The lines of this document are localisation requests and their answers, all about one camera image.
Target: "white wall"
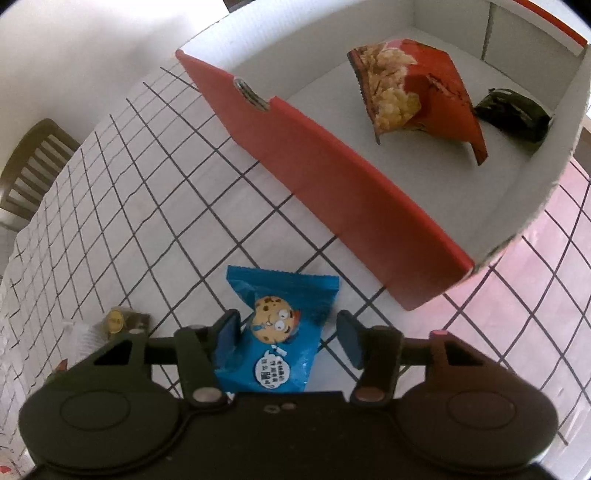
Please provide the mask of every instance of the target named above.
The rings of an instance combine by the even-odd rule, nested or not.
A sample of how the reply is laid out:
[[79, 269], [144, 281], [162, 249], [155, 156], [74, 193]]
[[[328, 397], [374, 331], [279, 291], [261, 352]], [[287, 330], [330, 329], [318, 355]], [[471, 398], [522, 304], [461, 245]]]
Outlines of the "white wall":
[[137, 81], [227, 14], [222, 0], [19, 0], [0, 17], [0, 169], [45, 117], [84, 140]]

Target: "table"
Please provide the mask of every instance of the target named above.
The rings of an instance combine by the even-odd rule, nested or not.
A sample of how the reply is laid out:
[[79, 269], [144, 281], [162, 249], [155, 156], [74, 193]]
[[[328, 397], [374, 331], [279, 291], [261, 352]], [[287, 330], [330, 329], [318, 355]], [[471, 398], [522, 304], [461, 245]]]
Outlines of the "table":
[[[64, 320], [96, 323], [114, 305], [148, 312], [151, 334], [211, 325], [249, 309], [225, 280], [228, 265], [342, 279], [335, 312], [410, 337], [448, 329], [542, 389], [560, 432], [544, 462], [587, 455], [591, 409], [591, 199], [572, 161], [545, 210], [501, 258], [448, 293], [405, 312], [356, 257], [229, 137], [172, 62], [129, 93], [75, 153], [16, 240], [0, 287], [0, 446], [31, 465], [18, 409], [67, 356]], [[424, 368], [402, 374], [396, 395]], [[331, 315], [308, 390], [348, 395], [359, 371], [335, 338]], [[154, 379], [180, 395], [175, 367]]]

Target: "wooden chair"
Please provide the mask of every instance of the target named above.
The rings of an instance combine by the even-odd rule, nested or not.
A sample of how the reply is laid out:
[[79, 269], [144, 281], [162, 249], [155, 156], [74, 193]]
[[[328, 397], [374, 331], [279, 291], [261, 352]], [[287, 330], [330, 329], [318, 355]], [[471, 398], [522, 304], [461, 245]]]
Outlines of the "wooden chair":
[[48, 118], [31, 128], [0, 174], [0, 208], [30, 220], [80, 144]]

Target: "red divider panel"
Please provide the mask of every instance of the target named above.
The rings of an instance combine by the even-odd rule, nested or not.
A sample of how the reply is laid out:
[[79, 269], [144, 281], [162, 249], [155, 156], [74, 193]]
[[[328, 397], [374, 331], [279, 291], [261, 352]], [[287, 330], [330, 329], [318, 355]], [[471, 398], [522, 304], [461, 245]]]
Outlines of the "red divider panel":
[[233, 76], [177, 52], [232, 138], [291, 190], [412, 310], [459, 282], [473, 261], [404, 192], [280, 98], [260, 111]]

